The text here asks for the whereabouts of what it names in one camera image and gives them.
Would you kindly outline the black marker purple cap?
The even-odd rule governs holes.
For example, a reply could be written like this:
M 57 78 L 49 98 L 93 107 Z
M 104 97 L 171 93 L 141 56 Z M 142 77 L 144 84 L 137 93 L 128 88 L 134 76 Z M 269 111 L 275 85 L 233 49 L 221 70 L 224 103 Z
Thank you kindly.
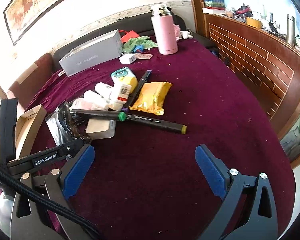
M 139 96 L 139 93 L 143 87 L 143 85 L 147 82 L 149 76 L 151 75 L 151 70 L 146 70 L 140 81 L 138 82 L 136 88 L 133 90 L 133 92 L 128 97 L 127 102 L 122 107 L 121 111 L 127 113 L 129 111 L 129 107 L 134 104 L 136 101 L 136 98 Z

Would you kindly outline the grey shoe box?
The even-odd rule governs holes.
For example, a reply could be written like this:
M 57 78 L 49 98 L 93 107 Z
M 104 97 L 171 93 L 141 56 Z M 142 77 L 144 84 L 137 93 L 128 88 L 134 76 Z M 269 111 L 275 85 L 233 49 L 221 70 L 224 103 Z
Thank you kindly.
M 67 76 L 72 76 L 121 57 L 122 47 L 119 31 L 110 31 L 75 47 L 60 59 L 59 64 Z

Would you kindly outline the pink thermos flask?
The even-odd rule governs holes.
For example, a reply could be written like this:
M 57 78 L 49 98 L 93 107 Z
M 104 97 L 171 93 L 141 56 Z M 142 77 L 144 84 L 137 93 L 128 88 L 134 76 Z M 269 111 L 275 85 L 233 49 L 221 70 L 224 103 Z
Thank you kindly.
M 151 21 L 158 45 L 162 55 L 175 54 L 178 51 L 173 16 L 164 4 L 152 5 Z

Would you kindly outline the steel cup on sill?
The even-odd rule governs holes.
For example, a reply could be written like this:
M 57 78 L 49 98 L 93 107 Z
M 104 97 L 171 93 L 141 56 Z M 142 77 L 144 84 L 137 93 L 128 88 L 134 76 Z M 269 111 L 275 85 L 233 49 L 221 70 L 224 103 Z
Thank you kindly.
M 287 14 L 286 42 L 292 47 L 295 46 L 295 18 L 290 14 Z

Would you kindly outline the cardboard tray box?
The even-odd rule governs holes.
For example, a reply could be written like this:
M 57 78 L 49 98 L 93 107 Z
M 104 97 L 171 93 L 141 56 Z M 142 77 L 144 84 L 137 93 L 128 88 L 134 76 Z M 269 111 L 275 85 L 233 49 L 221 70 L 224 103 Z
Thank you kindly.
M 8 161 L 20 159 L 31 153 L 34 141 L 46 116 L 42 105 L 33 107 L 17 118 L 13 145 L 15 151 Z

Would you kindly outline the green cloth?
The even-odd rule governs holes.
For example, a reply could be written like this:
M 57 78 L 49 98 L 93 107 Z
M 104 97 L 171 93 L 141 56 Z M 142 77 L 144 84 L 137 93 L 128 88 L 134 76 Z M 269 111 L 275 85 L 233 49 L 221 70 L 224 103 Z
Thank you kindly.
M 132 53 L 136 46 L 142 45 L 144 49 L 156 48 L 158 46 L 149 36 L 140 36 L 130 38 L 123 44 L 122 51 L 124 53 Z

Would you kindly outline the yellow padded envelope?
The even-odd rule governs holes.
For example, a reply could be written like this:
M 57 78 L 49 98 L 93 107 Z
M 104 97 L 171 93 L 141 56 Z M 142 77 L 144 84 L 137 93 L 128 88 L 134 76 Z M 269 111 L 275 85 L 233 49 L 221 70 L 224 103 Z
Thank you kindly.
M 129 109 L 155 115 L 164 115 L 163 104 L 172 83 L 150 82 L 143 85 L 136 102 Z

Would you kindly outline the clear case orange item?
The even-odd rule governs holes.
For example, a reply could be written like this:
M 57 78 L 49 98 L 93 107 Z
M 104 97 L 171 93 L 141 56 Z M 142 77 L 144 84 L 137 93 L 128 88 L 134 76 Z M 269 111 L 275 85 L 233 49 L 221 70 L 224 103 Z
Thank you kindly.
M 93 103 L 85 100 L 84 98 L 78 98 L 73 101 L 72 105 L 69 107 L 70 111 L 74 109 L 82 109 L 82 110 L 91 110 L 93 107 Z

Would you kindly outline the white charger on bed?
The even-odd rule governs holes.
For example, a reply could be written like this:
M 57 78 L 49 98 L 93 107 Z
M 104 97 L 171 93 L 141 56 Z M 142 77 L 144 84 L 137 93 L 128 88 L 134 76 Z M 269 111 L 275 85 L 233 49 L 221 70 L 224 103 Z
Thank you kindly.
M 134 61 L 136 61 L 135 53 L 126 53 L 126 54 L 123 54 L 119 58 L 119 61 L 120 61 L 121 64 L 131 64 Z

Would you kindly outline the blue small object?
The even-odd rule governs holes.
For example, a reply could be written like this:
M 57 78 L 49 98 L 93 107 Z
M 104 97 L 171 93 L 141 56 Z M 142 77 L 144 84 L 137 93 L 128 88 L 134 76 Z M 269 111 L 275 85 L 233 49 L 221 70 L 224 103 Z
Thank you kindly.
M 144 45 L 138 44 L 134 47 L 133 53 L 143 53 L 143 50 L 144 50 Z

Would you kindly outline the framed painting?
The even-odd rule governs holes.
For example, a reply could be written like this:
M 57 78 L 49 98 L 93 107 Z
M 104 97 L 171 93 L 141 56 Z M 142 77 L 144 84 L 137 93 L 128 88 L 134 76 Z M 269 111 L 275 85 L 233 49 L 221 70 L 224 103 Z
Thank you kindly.
M 48 11 L 64 0 L 11 0 L 4 10 L 8 34 L 15 45 Z

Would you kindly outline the teal tissue pack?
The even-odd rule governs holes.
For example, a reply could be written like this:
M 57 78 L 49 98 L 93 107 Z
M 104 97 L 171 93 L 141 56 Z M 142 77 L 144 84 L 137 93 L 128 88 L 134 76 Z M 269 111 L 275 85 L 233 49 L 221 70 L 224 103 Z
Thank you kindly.
M 111 73 L 110 77 L 114 83 L 129 83 L 135 77 L 129 67 L 123 67 Z

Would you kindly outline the pink label strip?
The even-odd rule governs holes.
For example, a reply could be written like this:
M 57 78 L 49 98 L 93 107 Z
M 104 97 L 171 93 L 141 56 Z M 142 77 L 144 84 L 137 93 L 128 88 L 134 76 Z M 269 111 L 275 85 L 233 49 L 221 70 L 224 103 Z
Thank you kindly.
M 153 56 L 152 54 L 135 53 L 136 59 L 140 59 L 140 60 L 149 60 L 152 56 Z

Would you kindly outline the red bag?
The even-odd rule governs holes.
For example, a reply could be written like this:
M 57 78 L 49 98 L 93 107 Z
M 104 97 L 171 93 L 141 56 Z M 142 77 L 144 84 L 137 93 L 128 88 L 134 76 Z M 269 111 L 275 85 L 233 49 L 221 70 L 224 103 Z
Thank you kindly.
M 119 33 L 122 35 L 122 37 L 121 37 L 122 43 L 126 43 L 131 38 L 138 38 L 140 36 L 133 30 L 131 30 L 131 31 L 119 30 Z

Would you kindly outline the pink cloth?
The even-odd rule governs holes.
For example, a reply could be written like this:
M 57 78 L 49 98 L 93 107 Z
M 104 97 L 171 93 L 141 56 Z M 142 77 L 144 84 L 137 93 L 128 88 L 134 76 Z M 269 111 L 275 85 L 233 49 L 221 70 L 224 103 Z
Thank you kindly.
M 179 25 L 174 24 L 173 26 L 174 26 L 175 39 L 176 41 L 179 41 L 180 39 L 182 39 L 181 29 Z

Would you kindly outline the black leather headboard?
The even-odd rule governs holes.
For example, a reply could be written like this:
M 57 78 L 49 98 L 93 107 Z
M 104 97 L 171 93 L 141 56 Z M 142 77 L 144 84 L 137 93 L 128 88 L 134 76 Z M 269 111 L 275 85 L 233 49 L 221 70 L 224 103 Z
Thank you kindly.
M 153 36 L 154 30 L 153 30 L 153 24 L 151 21 L 151 12 L 119 19 L 112 24 L 109 24 L 102 28 L 90 31 L 89 33 L 83 35 L 82 37 L 79 37 L 78 39 L 70 42 L 69 44 L 66 44 L 65 46 L 57 49 L 52 56 L 52 58 L 53 58 L 52 71 L 55 73 L 55 72 L 61 70 L 61 65 L 59 64 L 59 61 L 70 50 L 83 44 L 84 42 L 90 41 L 93 38 L 96 38 L 100 35 L 110 32 L 110 31 L 114 31 L 116 29 L 124 30 L 124 31 L 133 30 L 140 36 Z

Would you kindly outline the white power adapter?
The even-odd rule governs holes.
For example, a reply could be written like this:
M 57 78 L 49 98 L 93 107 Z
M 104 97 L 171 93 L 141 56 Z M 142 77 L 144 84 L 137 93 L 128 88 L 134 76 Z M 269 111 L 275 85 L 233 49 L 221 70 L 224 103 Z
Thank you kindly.
M 108 139 L 115 135 L 116 121 L 90 118 L 85 130 L 86 134 L 94 140 Z

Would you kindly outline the white lotion bottle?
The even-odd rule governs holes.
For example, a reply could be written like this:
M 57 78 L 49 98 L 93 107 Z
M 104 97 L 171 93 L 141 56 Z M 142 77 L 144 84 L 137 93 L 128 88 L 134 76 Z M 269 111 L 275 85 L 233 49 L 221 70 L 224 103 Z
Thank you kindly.
M 87 90 L 83 94 L 83 99 L 92 104 L 92 110 L 107 111 L 109 109 L 107 100 L 92 90 Z

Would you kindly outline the maroon headboard cushion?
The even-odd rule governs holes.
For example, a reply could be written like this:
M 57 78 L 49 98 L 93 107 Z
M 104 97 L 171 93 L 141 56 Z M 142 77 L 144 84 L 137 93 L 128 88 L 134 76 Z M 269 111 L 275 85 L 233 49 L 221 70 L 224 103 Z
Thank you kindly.
M 23 72 L 6 92 L 9 99 L 17 98 L 19 113 L 23 113 L 34 96 L 53 75 L 53 59 L 46 53 Z

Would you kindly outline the black marker yellow cap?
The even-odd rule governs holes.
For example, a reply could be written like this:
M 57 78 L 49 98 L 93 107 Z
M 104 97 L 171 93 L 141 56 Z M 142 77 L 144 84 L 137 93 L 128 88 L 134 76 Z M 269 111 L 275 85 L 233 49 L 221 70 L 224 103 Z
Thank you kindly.
M 147 126 L 153 126 L 160 129 L 166 129 L 180 134 L 186 134 L 187 131 L 186 125 L 169 122 L 165 120 L 159 120 L 155 118 L 148 118 L 145 116 L 140 116 L 135 114 L 127 114 L 126 119 L 129 121 L 138 122 Z

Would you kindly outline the black marker green cap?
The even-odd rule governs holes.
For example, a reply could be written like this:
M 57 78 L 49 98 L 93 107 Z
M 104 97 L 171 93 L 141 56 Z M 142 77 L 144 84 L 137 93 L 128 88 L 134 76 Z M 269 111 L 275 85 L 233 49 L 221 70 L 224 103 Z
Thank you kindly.
M 83 118 L 97 118 L 100 120 L 114 120 L 114 121 L 125 121 L 125 112 L 116 111 L 99 111 L 99 110 L 86 110 L 86 109 L 73 109 L 70 111 L 71 114 L 81 116 Z

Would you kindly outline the books on sill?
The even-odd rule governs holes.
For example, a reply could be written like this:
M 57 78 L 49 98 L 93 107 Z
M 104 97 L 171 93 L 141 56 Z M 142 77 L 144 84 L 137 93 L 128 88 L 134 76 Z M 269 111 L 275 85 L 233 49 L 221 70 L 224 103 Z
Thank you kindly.
M 225 14 L 224 0 L 200 0 L 202 11 L 206 14 Z

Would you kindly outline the white bottle red label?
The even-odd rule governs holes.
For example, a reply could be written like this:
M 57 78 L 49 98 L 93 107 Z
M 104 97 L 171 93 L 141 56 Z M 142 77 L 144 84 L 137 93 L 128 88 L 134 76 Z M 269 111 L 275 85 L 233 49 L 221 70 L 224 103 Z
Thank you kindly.
M 109 108 L 115 111 L 121 111 L 128 100 L 131 88 L 131 85 L 122 82 L 116 83 L 109 96 Z

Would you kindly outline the white spray bottle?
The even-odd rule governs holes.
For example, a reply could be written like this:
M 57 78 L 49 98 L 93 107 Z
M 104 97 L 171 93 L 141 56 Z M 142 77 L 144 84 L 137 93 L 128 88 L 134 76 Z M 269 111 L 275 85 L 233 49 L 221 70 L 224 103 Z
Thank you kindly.
M 111 93 L 113 91 L 113 86 L 110 86 L 106 83 L 99 82 L 95 85 L 95 92 L 105 98 L 110 100 Z

